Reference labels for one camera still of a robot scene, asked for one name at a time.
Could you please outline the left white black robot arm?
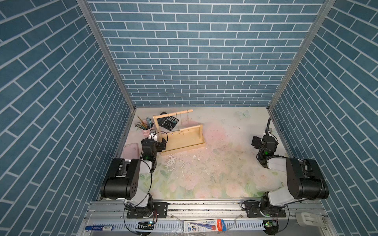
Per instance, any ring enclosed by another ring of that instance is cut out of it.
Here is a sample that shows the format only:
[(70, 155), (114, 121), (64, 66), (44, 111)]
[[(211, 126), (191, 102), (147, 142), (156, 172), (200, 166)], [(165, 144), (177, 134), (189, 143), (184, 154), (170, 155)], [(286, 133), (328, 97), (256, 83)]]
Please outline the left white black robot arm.
[(141, 174), (147, 174), (152, 187), (152, 174), (157, 166), (157, 154), (166, 149), (167, 139), (161, 142), (155, 138), (141, 141), (142, 151), (137, 143), (124, 146), (120, 158), (114, 158), (100, 187), (100, 196), (110, 200), (123, 200), (129, 218), (157, 217), (153, 197), (149, 190), (139, 186)]

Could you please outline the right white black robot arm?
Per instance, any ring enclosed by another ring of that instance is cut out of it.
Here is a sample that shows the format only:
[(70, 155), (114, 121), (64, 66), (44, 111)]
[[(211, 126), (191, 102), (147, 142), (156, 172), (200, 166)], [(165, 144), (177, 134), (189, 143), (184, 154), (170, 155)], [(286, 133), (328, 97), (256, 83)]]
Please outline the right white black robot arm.
[(282, 217), (285, 216), (284, 207), (289, 204), (328, 198), (329, 188), (315, 160), (275, 154), (278, 141), (269, 133), (263, 137), (254, 136), (252, 146), (258, 150), (257, 160), (263, 168), (286, 176), (286, 186), (265, 192), (261, 197), (259, 211), (262, 216)]

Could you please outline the wooden jewelry display stand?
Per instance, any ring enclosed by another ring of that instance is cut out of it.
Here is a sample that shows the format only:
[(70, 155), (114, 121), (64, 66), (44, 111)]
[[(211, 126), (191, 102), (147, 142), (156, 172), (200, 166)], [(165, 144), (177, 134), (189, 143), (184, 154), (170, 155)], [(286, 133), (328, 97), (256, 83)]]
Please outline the wooden jewelry display stand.
[[(160, 134), (162, 131), (160, 130), (160, 125), (158, 124), (158, 119), (187, 114), (193, 112), (193, 109), (184, 110), (180, 112), (174, 112), (169, 114), (163, 115), (154, 115), (153, 120), (154, 124), (156, 125), (157, 130), (157, 141), (162, 141), (162, 136)], [(204, 148), (206, 146), (206, 142), (203, 136), (203, 125), (196, 125), (187, 128), (179, 129), (178, 131), (171, 131), (167, 132), (167, 143), (165, 150), (161, 151), (161, 155), (172, 155), (183, 151), (189, 151), (197, 148)]]

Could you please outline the pink pen holder cup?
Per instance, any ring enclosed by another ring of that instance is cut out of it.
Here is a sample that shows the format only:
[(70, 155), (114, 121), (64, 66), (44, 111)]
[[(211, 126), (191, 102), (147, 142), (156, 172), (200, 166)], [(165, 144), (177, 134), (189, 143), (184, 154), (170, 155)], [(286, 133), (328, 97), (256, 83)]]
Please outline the pink pen holder cup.
[(153, 120), (150, 117), (147, 117), (146, 119), (142, 119), (140, 116), (137, 116), (138, 122), (134, 124), (134, 126), (137, 128), (137, 130), (141, 131), (143, 136), (145, 138), (149, 137), (150, 129), (155, 129), (156, 126), (153, 122)]

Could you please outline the black calculator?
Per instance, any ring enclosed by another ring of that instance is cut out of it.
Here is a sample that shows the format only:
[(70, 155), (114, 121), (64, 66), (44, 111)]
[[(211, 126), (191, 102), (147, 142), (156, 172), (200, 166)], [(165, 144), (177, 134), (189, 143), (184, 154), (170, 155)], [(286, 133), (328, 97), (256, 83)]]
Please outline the black calculator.
[(157, 121), (160, 127), (163, 127), (169, 131), (172, 131), (179, 122), (179, 120), (173, 116), (159, 118)]

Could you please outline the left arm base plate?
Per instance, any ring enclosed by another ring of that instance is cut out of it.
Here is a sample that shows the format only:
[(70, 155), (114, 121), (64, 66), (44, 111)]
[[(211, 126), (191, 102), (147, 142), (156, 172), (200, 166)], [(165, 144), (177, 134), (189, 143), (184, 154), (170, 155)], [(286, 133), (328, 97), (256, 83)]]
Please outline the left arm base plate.
[(156, 214), (158, 219), (166, 218), (168, 202), (151, 202), (145, 207), (131, 207), (127, 210), (127, 219), (152, 218)]

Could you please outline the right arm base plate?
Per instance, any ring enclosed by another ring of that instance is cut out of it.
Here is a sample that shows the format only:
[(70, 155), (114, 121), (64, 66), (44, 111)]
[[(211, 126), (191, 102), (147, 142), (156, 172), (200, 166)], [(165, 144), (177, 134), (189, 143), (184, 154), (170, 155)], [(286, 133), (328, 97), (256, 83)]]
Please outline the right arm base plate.
[(258, 201), (247, 200), (241, 204), (241, 208), (246, 211), (248, 218), (280, 218), (286, 217), (283, 207), (269, 206)]

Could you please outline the aluminium front rail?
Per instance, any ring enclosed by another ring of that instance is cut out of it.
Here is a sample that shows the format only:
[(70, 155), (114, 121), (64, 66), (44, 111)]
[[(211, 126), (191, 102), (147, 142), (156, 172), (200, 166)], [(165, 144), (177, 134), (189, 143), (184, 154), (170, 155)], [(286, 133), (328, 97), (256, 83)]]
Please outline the aluminium front rail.
[[(194, 236), (184, 233), (187, 220), (224, 220), (225, 232), (202, 232), (199, 236), (335, 236), (328, 215), (320, 201), (297, 202), (284, 208), (286, 217), (248, 218), (241, 208), (245, 200), (158, 200), (168, 202), (166, 218), (127, 219), (121, 201), (91, 202), (79, 228), (79, 236)], [(298, 225), (295, 214), (310, 212), (323, 216), (323, 227)]]

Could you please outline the white plastic bracket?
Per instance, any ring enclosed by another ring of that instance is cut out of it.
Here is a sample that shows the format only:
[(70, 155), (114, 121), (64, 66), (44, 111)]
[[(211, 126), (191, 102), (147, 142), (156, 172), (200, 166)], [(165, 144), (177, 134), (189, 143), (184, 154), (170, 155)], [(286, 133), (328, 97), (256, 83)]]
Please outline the white plastic bracket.
[(310, 212), (297, 212), (295, 214), (296, 221), (301, 227), (314, 226), (323, 227), (323, 216)]

